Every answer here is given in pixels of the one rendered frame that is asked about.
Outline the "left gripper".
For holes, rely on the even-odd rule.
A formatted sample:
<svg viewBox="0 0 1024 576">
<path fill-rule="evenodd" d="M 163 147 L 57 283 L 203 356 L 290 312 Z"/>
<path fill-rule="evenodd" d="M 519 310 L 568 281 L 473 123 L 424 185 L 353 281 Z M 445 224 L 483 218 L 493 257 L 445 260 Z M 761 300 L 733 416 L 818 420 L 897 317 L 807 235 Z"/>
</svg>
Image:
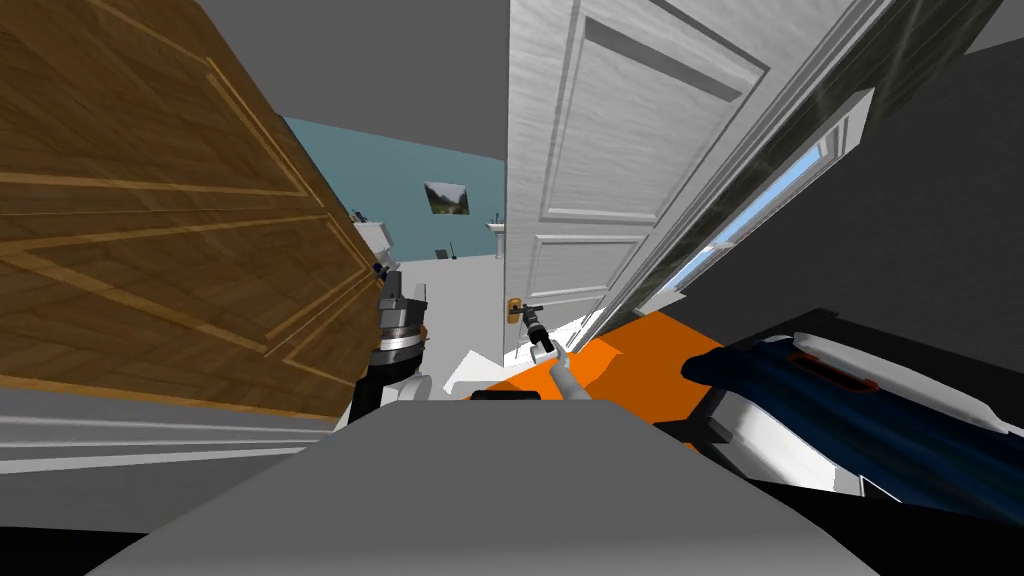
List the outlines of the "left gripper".
<svg viewBox="0 0 1024 576">
<path fill-rule="evenodd" d="M 417 283 L 408 297 L 403 295 L 402 273 L 387 273 L 377 304 L 382 330 L 411 329 L 418 333 L 424 324 L 427 306 L 425 283 Z"/>
</svg>

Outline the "white bathroom cabinet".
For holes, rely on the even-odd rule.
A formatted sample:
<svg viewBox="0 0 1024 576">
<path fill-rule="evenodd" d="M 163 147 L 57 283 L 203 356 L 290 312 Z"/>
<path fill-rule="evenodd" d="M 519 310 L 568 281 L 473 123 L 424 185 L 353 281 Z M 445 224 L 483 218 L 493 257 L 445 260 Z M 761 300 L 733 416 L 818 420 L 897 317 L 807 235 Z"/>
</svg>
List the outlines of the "white bathroom cabinet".
<svg viewBox="0 0 1024 576">
<path fill-rule="evenodd" d="M 399 264 L 392 254 L 393 241 L 385 224 L 371 221 L 358 211 L 352 213 L 352 221 L 376 258 L 375 269 L 381 274 L 397 270 Z"/>
</svg>

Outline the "orange rug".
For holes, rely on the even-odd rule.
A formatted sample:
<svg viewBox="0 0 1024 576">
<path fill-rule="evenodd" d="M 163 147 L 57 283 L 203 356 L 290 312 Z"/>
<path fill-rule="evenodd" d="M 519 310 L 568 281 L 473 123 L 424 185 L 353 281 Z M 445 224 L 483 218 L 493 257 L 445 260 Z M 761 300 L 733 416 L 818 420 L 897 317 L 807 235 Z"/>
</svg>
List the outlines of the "orange rug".
<svg viewBox="0 0 1024 576">
<path fill-rule="evenodd" d="M 648 422 L 690 416 L 709 387 L 681 376 L 686 360 L 720 344 L 662 312 L 652 312 L 569 355 L 570 372 L 594 400 L 607 400 Z"/>
</svg>

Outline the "white panelled door leaf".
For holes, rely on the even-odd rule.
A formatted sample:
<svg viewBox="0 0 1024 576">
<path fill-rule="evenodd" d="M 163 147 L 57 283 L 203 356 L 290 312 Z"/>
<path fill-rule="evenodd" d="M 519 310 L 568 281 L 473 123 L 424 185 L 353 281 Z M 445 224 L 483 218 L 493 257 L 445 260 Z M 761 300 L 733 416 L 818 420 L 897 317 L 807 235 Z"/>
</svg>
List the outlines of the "white panelled door leaf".
<svg viewBox="0 0 1024 576">
<path fill-rule="evenodd" d="M 569 351 L 892 0 L 510 0 L 504 296 Z"/>
</svg>

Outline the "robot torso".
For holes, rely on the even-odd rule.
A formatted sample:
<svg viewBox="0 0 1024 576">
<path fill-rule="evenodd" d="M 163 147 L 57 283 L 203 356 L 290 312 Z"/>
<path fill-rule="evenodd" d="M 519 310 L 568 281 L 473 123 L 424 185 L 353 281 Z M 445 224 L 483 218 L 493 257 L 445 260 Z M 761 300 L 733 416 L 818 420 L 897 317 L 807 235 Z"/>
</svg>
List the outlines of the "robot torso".
<svg viewBox="0 0 1024 576">
<path fill-rule="evenodd" d="M 604 400 L 397 401 L 88 576 L 877 576 Z"/>
</svg>

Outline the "white framed window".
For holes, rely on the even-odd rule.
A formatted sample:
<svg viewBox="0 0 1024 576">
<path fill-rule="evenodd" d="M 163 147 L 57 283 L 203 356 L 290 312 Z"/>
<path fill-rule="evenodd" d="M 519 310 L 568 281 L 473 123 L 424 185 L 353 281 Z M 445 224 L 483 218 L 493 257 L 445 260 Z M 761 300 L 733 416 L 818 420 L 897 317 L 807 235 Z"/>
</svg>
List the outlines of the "white framed window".
<svg viewBox="0 0 1024 576">
<path fill-rule="evenodd" d="M 874 96 L 867 88 L 851 95 L 769 181 L 757 190 L 730 218 L 716 231 L 706 246 L 690 258 L 657 292 L 634 312 L 640 316 L 663 308 L 684 297 L 682 290 L 707 269 L 722 259 L 736 244 L 749 237 L 794 197 L 826 172 L 861 140 Z"/>
</svg>

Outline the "brown wooden door leaf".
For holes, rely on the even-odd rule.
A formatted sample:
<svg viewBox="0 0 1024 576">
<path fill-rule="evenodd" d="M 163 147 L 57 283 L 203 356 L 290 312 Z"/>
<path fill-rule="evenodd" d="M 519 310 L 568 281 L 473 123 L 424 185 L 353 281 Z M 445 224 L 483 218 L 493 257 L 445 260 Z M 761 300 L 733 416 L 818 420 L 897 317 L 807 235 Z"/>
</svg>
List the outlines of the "brown wooden door leaf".
<svg viewBox="0 0 1024 576">
<path fill-rule="evenodd" d="M 0 388 L 337 417 L 373 262 L 196 0 L 0 0 Z"/>
</svg>

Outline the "bed with blue blanket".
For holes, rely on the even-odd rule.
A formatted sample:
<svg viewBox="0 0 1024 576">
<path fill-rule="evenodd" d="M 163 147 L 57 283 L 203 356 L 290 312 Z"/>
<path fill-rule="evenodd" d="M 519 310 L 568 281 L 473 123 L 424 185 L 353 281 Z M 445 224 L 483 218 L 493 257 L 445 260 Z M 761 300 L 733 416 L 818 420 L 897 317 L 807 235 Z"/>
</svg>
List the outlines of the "bed with blue blanket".
<svg viewBox="0 0 1024 576">
<path fill-rule="evenodd" d="M 898 502 L 1024 527 L 1024 373 L 825 308 L 688 358 L 680 373 L 763 410 Z"/>
</svg>

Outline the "landscape picture on wall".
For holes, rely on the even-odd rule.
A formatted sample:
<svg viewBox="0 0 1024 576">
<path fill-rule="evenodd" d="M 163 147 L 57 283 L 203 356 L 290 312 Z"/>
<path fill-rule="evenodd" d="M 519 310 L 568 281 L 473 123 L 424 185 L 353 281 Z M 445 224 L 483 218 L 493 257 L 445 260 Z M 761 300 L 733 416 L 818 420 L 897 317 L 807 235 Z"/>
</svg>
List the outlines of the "landscape picture on wall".
<svg viewBox="0 0 1024 576">
<path fill-rule="evenodd" d="M 423 188 L 433 214 L 470 214 L 466 186 L 425 181 Z"/>
</svg>

